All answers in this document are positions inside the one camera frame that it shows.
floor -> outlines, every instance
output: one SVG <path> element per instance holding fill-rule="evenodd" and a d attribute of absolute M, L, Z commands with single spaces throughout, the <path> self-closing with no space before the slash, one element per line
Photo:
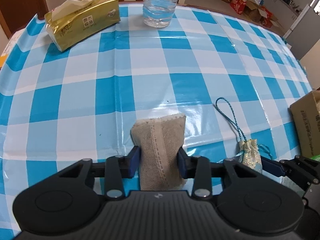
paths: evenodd
<path fill-rule="evenodd" d="M 212 9 L 214 11 L 220 11 L 222 13 L 225 13 L 226 15 L 229 15 L 244 21 L 250 21 L 246 16 L 237 14 L 236 11 L 228 3 L 225 3 L 222 0 L 185 0 L 184 3 L 188 5 L 193 5 L 193 6 L 205 7 L 208 9 Z M 284 31 L 279 27 L 272 26 L 271 28 L 267 28 L 267 29 L 278 34 L 279 36 L 284 35 Z"/>

table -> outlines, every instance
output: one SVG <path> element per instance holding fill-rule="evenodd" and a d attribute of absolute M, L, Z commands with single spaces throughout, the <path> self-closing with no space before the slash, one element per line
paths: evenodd
<path fill-rule="evenodd" d="M 141 14 L 142 4 L 121 4 L 120 23 L 63 53 L 36 17 L 20 36 L 0 71 L 1 239 L 19 231 L 20 191 L 79 159 L 127 154 L 136 119 L 185 113 L 188 154 L 216 162 L 237 153 L 236 132 L 212 106 L 225 97 L 275 159 L 300 154 L 288 107 L 311 87 L 279 36 L 196 8 L 178 6 L 164 29 Z M 138 187 L 138 177 L 125 181 L 126 192 Z"/>

screw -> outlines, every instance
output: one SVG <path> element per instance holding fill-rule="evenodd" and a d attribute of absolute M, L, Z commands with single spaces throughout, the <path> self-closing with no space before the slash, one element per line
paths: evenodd
<path fill-rule="evenodd" d="M 107 196 L 111 198 L 118 198 L 122 196 L 122 192 L 118 189 L 111 189 L 107 192 Z"/>
<path fill-rule="evenodd" d="M 204 188 L 199 188 L 195 191 L 197 197 L 207 197 L 210 195 L 210 191 Z"/>

refrigerator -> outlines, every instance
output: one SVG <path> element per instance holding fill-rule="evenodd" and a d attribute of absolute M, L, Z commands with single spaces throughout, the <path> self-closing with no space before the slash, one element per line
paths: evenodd
<path fill-rule="evenodd" d="M 306 5 L 284 38 L 292 46 L 291 52 L 296 59 L 302 59 L 320 39 L 320 16 Z"/>

white cabinet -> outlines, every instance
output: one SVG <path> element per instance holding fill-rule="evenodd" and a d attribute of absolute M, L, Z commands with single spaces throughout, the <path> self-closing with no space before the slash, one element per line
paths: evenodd
<path fill-rule="evenodd" d="M 282 0 L 263 0 L 264 6 L 278 18 L 278 22 L 284 28 L 284 32 L 289 30 L 297 19 L 297 15 Z"/>

